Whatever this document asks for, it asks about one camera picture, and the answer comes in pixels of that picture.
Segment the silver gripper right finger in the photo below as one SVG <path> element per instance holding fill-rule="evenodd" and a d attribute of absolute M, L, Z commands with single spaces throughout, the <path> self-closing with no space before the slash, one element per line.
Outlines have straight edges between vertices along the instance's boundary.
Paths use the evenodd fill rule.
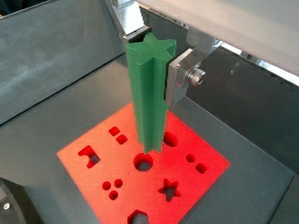
<path fill-rule="evenodd" d="M 205 72 L 199 69 L 201 61 L 221 45 L 221 41 L 193 27 L 188 28 L 186 43 L 190 45 L 168 64 L 164 99 L 169 107 L 185 96 L 189 85 L 197 87 Z"/>

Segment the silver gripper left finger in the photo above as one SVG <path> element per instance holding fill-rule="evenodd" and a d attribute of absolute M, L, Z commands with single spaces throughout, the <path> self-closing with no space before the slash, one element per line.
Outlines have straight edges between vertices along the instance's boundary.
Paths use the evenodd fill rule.
<path fill-rule="evenodd" d="M 141 42 L 150 28 L 145 25 L 136 0 L 104 0 L 121 46 Z"/>

